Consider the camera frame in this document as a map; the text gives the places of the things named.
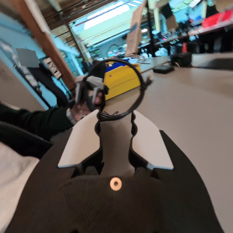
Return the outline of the flat black device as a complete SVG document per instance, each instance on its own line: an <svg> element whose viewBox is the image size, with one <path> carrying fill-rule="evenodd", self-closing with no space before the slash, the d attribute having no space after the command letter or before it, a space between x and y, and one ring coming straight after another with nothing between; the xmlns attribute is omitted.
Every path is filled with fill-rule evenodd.
<svg viewBox="0 0 233 233"><path fill-rule="evenodd" d="M164 66L164 65L159 65L156 66L155 68L153 68L153 72L157 73L157 74L167 74L169 72L174 71L174 67L173 66Z"/></svg>

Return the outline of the black battery charger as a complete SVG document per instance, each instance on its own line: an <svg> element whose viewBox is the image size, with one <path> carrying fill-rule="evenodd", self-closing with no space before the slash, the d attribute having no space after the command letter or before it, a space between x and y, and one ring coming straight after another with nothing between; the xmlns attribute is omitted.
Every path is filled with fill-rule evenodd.
<svg viewBox="0 0 233 233"><path fill-rule="evenodd" d="M192 63L192 53L175 53L171 56L171 65L178 67L190 67Z"/></svg>

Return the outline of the black framed marker sign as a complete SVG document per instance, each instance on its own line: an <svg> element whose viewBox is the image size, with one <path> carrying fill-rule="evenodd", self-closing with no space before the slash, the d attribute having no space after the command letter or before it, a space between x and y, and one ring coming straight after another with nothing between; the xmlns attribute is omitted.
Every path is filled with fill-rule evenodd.
<svg viewBox="0 0 233 233"><path fill-rule="evenodd" d="M48 67L48 69L56 79L59 80L62 77L61 72L59 71L59 69L57 68L57 66L50 57L45 57L43 59L43 62L46 64L46 66Z"/></svg>

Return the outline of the wooden post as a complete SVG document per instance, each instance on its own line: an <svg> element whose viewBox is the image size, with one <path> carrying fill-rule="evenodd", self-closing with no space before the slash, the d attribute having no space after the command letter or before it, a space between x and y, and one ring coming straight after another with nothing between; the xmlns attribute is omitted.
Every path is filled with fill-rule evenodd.
<svg viewBox="0 0 233 233"><path fill-rule="evenodd" d="M51 31L46 23L36 1L13 0L16 10L39 42L43 52L52 59L62 74L62 80L69 90L75 88L75 78L67 63L60 54L51 36Z"/></svg>

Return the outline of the person's left hand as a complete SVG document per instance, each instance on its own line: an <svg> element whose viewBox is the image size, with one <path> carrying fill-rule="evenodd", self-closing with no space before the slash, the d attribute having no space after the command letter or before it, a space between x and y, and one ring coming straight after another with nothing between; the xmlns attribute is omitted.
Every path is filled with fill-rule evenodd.
<svg viewBox="0 0 233 233"><path fill-rule="evenodd" d="M95 97L95 108L98 110L101 110L103 106L103 96L103 92L98 92L97 97ZM76 122L80 121L84 116L87 116L91 113L90 109L86 105L85 99L81 99L79 103L75 103L70 112L71 116L75 119Z"/></svg>

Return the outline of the tan backed monitor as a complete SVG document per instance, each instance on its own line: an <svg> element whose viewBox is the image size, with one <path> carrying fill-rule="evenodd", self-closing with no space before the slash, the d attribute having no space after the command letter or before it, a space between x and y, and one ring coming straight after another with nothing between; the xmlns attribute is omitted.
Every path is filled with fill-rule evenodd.
<svg viewBox="0 0 233 233"><path fill-rule="evenodd" d="M172 12L169 3L161 7L161 13L166 19L167 31L171 32L171 31L177 30L179 25L176 21L176 17L174 16Z"/></svg>

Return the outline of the dark green jacket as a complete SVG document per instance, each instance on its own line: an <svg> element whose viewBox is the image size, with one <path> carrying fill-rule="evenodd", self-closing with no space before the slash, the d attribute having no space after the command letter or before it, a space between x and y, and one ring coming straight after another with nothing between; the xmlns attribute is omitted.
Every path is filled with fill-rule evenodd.
<svg viewBox="0 0 233 233"><path fill-rule="evenodd" d="M44 139L25 129L27 118L33 112L26 109L13 109L1 102L0 141L22 156L41 159L53 146L50 141L53 136L50 139Z"/></svg>

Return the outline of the blue plastic bin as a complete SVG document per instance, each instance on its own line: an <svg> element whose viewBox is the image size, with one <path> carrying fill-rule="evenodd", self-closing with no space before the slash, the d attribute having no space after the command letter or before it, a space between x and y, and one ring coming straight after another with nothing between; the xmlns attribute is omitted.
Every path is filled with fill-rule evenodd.
<svg viewBox="0 0 233 233"><path fill-rule="evenodd" d="M112 71L112 70L114 70L116 68L119 68L121 66L126 66L126 64L120 63L120 62L114 62L112 64L106 63L106 65L109 65L109 66L106 66L105 73L107 73L109 71Z"/></svg>

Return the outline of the person's left forearm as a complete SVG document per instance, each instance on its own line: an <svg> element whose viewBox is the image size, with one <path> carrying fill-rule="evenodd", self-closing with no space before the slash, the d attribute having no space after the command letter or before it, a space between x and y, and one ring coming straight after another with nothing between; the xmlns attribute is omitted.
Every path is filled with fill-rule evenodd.
<svg viewBox="0 0 233 233"><path fill-rule="evenodd" d="M44 139L50 139L74 126L67 116L69 110L66 107L33 112L27 118L25 129Z"/></svg>

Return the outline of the red storage bin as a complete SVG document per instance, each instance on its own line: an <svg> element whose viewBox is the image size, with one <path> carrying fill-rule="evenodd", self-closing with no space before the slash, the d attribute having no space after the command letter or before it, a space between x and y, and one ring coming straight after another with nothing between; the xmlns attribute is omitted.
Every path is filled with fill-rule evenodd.
<svg viewBox="0 0 233 233"><path fill-rule="evenodd" d="M233 9L227 10L222 13L217 13L217 14L214 14L213 16L205 18L202 21L202 27L208 28L208 27L220 24L220 23L230 22L232 18L233 18Z"/></svg>

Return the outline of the yellow plastic bin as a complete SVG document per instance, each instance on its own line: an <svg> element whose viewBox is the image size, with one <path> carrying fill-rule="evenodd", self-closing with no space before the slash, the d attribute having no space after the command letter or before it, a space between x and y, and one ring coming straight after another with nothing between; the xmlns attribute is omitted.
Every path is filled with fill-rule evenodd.
<svg viewBox="0 0 233 233"><path fill-rule="evenodd" d="M104 84L109 88L105 100L109 100L139 87L141 82L135 70L126 65L105 73Z"/></svg>

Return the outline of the black desk mat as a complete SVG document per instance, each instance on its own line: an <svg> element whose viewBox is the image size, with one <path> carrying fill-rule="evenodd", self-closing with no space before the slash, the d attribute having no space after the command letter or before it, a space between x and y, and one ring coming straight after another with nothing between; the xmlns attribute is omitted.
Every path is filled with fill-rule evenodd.
<svg viewBox="0 0 233 233"><path fill-rule="evenodd" d="M233 58L215 58L200 64L193 64L192 67L212 70L233 71Z"/></svg>

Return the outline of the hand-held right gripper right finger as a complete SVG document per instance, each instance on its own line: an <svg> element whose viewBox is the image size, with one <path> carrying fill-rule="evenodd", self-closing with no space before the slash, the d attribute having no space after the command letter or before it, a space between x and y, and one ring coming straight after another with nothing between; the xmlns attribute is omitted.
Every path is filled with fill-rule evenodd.
<svg viewBox="0 0 233 233"><path fill-rule="evenodd" d="M135 169L144 167L149 170L173 170L174 166L159 128L136 110L132 112L131 123L130 164Z"/></svg>

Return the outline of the grey mesh watch band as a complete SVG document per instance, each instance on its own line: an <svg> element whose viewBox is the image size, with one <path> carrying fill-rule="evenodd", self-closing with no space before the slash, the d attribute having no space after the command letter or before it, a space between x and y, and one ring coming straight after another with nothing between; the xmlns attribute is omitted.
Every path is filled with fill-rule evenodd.
<svg viewBox="0 0 233 233"><path fill-rule="evenodd" d="M66 110L66 117L67 119L71 122L72 125L75 125L77 123L77 120L74 118L74 116L72 115L71 109L68 108Z"/></svg>

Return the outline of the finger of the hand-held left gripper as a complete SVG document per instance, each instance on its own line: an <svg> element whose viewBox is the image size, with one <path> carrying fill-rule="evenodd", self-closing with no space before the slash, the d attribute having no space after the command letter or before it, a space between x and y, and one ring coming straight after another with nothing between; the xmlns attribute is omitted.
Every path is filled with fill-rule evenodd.
<svg viewBox="0 0 233 233"><path fill-rule="evenodd" d="M85 81L77 81L76 82L75 104L78 104L78 103L86 100L85 88L86 88L86 82Z"/></svg>
<svg viewBox="0 0 233 233"><path fill-rule="evenodd" d="M95 105L95 99L101 93L101 97L105 95L105 84L102 78L89 76L86 80L88 100L91 105Z"/></svg>

